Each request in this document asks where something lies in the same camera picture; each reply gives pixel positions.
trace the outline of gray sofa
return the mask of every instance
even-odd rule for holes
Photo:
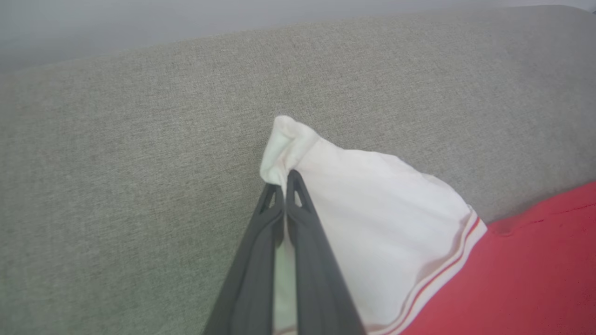
[[[356,18],[0,82],[0,334],[197,334],[274,116],[389,153],[486,222],[596,179],[596,15]]]

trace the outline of white towel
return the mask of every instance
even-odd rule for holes
[[[344,150],[275,118],[261,177],[286,190],[297,170],[368,334],[398,334],[466,262],[486,226],[449,185],[395,156]],[[296,325],[294,254],[276,254],[275,330]]]

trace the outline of red cloth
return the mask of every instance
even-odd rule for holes
[[[488,230],[402,335],[596,334],[596,182]]]

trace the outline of striped trim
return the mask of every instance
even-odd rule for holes
[[[473,209],[470,219],[462,232],[459,249],[440,268],[421,280],[414,286],[405,302],[404,311],[396,319],[382,330],[369,331],[369,335],[396,335],[401,333],[412,323],[424,305],[445,285],[457,272],[464,267],[474,245],[486,232],[486,225],[478,217]]]

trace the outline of gray wall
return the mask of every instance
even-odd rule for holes
[[[3,0],[0,73],[238,30],[445,7],[596,0]]]

